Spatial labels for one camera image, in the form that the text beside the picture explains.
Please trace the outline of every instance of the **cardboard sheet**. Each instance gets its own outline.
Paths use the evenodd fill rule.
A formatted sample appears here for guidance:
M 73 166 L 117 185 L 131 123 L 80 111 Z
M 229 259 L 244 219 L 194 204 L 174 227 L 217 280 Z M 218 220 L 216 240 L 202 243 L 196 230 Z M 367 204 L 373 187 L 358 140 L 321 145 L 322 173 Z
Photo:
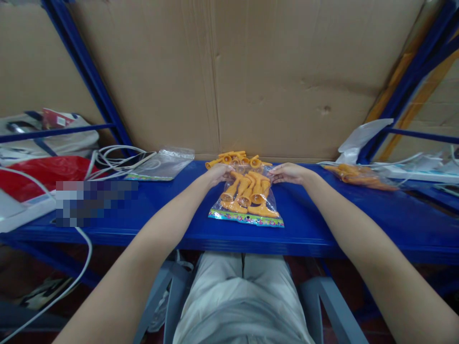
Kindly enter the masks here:
M 219 152 L 210 13 L 203 1 L 71 4 L 134 144 Z
M 134 144 L 197 158 L 333 159 L 388 78 L 422 0 L 77 1 Z

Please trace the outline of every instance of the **blue shelf frame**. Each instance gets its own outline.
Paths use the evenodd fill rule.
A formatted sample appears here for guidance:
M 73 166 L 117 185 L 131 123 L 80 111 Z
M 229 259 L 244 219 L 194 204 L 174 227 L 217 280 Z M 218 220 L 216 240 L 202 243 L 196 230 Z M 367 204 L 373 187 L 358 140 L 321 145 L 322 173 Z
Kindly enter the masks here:
M 416 56 L 407 68 L 400 83 L 379 117 L 393 118 L 393 123 L 381 130 L 378 135 L 372 138 L 362 148 L 357 163 L 370 163 L 390 133 L 459 144 L 459 138 L 456 137 L 394 128 L 394 125 L 418 90 L 422 80 L 440 63 L 459 49 L 459 35 L 451 39 L 459 28 L 458 7 L 459 4 L 457 0 L 448 0 L 443 5 L 437 19 L 424 39 L 424 42 L 421 44 Z
M 132 146 L 132 141 L 104 85 L 104 82 L 94 65 L 89 51 L 78 32 L 78 28 L 67 8 L 66 2 L 67 1 L 63 0 L 42 0 L 42 7 L 46 10 L 46 13 L 62 40 L 62 43 L 66 47 L 78 72 L 85 82 L 85 85 L 96 103 L 105 124 L 4 135 L 0 136 L 0 143 L 39 139 L 89 130 L 110 129 L 113 137 L 119 145 Z M 133 152 L 130 150 L 123 150 L 123 153 L 127 156 L 133 155 Z

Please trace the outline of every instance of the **clear plastic bag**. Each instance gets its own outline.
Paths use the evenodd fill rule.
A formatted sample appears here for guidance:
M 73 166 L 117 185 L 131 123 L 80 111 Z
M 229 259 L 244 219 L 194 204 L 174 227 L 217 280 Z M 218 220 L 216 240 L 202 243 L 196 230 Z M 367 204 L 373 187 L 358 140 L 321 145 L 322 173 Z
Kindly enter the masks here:
M 276 210 L 276 200 L 268 177 L 271 168 L 235 166 L 236 171 L 231 172 L 234 181 L 226 182 L 209 217 L 257 226 L 284 227 L 284 221 Z
M 129 173 L 126 180 L 171 181 L 195 159 L 195 151 L 187 148 L 164 147 L 158 154 Z
M 399 190 L 396 184 L 380 176 L 367 166 L 340 164 L 338 166 L 322 165 L 322 167 L 348 184 L 382 191 Z

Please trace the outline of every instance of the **pixelated blur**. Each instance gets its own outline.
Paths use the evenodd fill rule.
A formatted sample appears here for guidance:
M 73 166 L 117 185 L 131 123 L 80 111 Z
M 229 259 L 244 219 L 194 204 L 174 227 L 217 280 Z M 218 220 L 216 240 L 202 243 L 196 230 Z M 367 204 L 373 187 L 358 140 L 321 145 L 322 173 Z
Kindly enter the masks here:
M 56 226 L 89 227 L 107 217 L 120 217 L 138 197 L 138 182 L 57 182 Z

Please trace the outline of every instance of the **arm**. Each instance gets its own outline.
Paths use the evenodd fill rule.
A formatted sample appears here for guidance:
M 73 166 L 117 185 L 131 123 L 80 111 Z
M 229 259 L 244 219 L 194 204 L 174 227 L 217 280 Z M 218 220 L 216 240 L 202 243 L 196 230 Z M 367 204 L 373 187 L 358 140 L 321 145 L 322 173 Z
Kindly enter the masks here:
M 55 344 L 132 343 L 161 265 L 209 189 L 232 168 L 218 164 L 158 211 L 70 319 Z
M 397 343 L 457 342 L 459 317 L 371 218 L 311 170 L 287 163 L 272 174 L 274 183 L 304 186 L 367 284 Z

